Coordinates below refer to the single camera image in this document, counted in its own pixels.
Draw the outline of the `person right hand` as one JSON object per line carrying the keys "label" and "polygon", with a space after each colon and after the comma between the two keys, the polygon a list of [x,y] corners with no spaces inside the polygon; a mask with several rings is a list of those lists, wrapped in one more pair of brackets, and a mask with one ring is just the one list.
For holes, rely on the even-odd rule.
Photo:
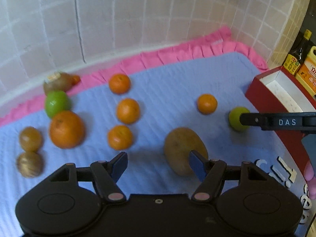
{"label": "person right hand", "polygon": [[308,195],[309,198],[315,200],[316,198],[316,178],[315,178],[315,171],[310,161],[306,163],[304,169],[304,178],[308,185]]}

